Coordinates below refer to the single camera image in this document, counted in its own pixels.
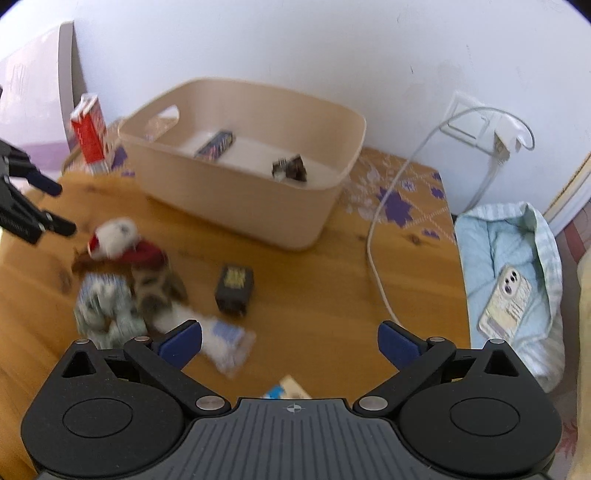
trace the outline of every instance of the smartphone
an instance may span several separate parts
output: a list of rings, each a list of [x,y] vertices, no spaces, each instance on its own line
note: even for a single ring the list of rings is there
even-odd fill
[[[478,329],[489,339],[500,338],[511,344],[530,295],[527,279],[514,266],[505,265],[478,321]]]

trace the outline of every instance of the storage bin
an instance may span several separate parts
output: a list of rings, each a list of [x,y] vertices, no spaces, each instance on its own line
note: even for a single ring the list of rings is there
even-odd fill
[[[170,108],[157,138],[146,127]],[[355,164],[365,118],[291,90],[228,79],[184,83],[123,121],[119,136],[148,195],[285,249],[316,241]],[[195,157],[219,130],[236,140],[215,162]],[[300,154],[308,182],[276,181],[272,163]]]

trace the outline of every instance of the table surface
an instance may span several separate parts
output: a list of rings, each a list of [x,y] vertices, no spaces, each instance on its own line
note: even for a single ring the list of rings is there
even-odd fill
[[[231,402],[261,396],[285,375],[312,397],[352,402],[393,375],[376,346],[377,327],[387,313],[366,264],[365,238],[371,209],[400,164],[396,157],[364,150],[318,243],[297,253],[149,199],[133,179],[67,173],[61,197],[45,197],[40,204],[75,221],[77,235],[46,234],[36,247],[8,234],[0,242],[0,475],[12,480],[34,474],[20,422],[78,337],[72,310],[80,282],[70,271],[73,250],[84,248],[95,227],[117,216],[133,218],[145,238],[168,252],[191,306],[204,314],[218,314],[213,293],[223,264],[254,269],[248,315],[228,319],[257,335],[246,365],[234,380],[199,356],[184,369]],[[441,179],[416,165],[404,179],[376,228],[376,265],[406,328],[466,348],[465,290]]]

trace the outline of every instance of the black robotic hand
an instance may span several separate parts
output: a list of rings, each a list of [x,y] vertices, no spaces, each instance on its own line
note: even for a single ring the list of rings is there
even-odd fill
[[[22,421],[40,478],[547,478],[561,421],[511,347],[456,349],[393,324],[378,346],[400,372],[346,400],[241,398],[234,408],[179,369],[194,320],[153,342],[77,340]]]

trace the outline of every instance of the red plush hat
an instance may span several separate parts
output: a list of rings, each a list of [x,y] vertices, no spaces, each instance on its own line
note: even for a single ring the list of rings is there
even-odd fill
[[[88,242],[93,260],[109,259],[141,268],[160,268],[167,262],[166,254],[156,245],[142,240],[134,221],[117,218],[103,223]]]

